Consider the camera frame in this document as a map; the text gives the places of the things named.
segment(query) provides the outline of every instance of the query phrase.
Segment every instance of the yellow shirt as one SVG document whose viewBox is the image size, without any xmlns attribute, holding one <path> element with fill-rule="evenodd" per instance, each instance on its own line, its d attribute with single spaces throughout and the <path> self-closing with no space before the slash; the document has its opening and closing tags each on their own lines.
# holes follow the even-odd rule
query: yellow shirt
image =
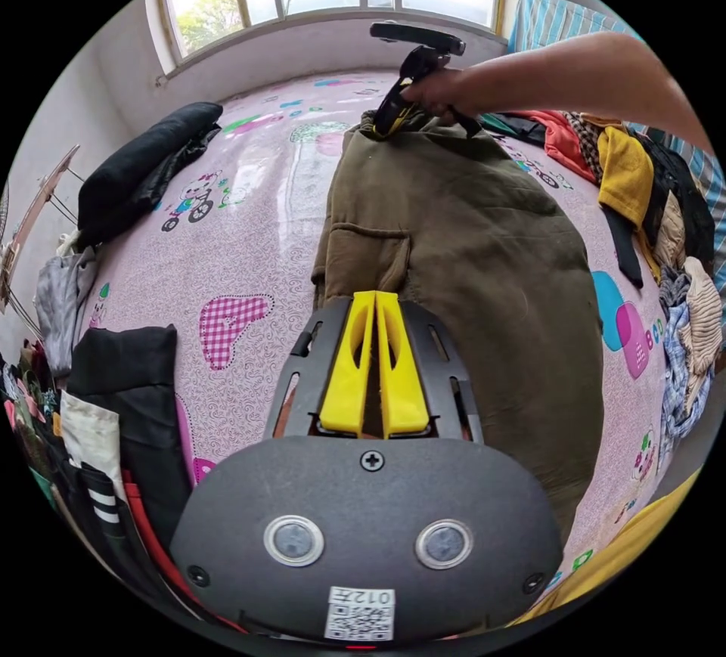
<svg viewBox="0 0 726 657">
<path fill-rule="evenodd" d="M 521 624 L 558 606 L 563 606 L 600 586 L 632 564 L 650 546 L 678 510 L 699 473 L 700 469 L 672 493 L 659 498 L 633 516 L 608 546 L 511 624 Z"/>
</svg>

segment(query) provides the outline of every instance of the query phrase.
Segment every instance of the window frame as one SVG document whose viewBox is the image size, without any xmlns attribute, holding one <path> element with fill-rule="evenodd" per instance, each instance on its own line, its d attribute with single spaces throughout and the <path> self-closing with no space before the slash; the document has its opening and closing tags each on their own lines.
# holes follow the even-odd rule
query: window frame
<svg viewBox="0 0 726 657">
<path fill-rule="evenodd" d="M 484 26 L 476 22 L 460 17 L 450 17 L 444 14 L 437 14 L 427 10 L 404 7 L 402 0 L 393 0 L 393 7 L 370 7 L 368 0 L 359 0 L 355 7 L 332 7 L 320 8 L 313 11 L 285 14 L 284 0 L 275 0 L 277 17 L 258 24 L 250 23 L 250 12 L 247 7 L 247 0 L 237 0 L 242 19 L 243 29 L 229 35 L 225 35 L 208 45 L 184 54 L 182 47 L 182 35 L 179 32 L 176 15 L 172 0 L 156 0 L 162 20 L 164 41 L 174 61 L 175 69 L 169 75 L 178 70 L 184 69 L 194 62 L 202 60 L 217 51 L 230 47 L 245 38 L 257 37 L 262 34 L 274 32 L 281 29 L 289 29 L 301 24 L 319 22 L 326 20 L 345 19 L 378 19 L 382 15 L 391 20 L 412 21 L 423 24 L 448 23 L 449 25 L 484 36 L 501 38 L 502 24 L 504 17 L 504 0 L 494 0 L 492 11 L 492 26 Z"/>
</svg>

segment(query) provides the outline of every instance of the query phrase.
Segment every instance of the cargo pocket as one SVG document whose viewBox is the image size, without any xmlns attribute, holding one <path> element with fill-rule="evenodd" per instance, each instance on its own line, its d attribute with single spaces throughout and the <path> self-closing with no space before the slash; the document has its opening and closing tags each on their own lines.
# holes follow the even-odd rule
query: cargo pocket
<svg viewBox="0 0 726 657">
<path fill-rule="evenodd" d="M 372 290 L 398 292 L 405 282 L 411 238 L 407 231 L 382 231 L 356 224 L 330 228 L 324 271 L 313 274 L 323 305 L 334 297 Z"/>
</svg>

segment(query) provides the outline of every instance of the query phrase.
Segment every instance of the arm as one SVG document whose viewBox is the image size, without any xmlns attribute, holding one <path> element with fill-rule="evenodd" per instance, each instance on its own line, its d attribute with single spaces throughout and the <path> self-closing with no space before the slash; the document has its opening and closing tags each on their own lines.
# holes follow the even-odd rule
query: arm
<svg viewBox="0 0 726 657">
<path fill-rule="evenodd" d="M 678 83 L 650 48 L 630 35 L 584 35 L 463 71 L 442 70 L 412 85 L 405 97 L 434 106 L 453 104 L 466 114 L 586 112 L 662 129 L 713 154 Z"/>
</svg>

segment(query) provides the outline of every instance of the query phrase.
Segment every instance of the red strap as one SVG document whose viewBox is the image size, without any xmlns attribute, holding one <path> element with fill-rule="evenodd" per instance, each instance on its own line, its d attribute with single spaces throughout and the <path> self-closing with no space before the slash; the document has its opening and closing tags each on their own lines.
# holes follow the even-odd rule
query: red strap
<svg viewBox="0 0 726 657">
<path fill-rule="evenodd" d="M 136 528 L 141 540 L 144 542 L 144 546 L 149 552 L 149 556 L 156 562 L 160 571 L 171 581 L 182 593 L 186 594 L 196 604 L 199 604 L 199 600 L 194 596 L 189 586 L 187 586 L 184 577 L 179 573 L 179 570 L 174 566 L 172 560 L 163 549 L 162 545 L 157 539 L 157 535 L 151 528 L 148 516 L 146 515 L 146 509 L 144 508 L 144 502 L 141 500 L 141 494 L 139 493 L 138 486 L 135 483 L 131 483 L 131 473 L 128 470 L 122 471 L 123 487 L 126 491 L 126 497 L 129 499 L 129 509 L 136 522 Z M 223 621 L 227 626 L 236 629 L 242 634 L 247 632 L 242 629 L 238 624 L 235 624 L 228 619 L 216 616 L 220 621 Z"/>
</svg>

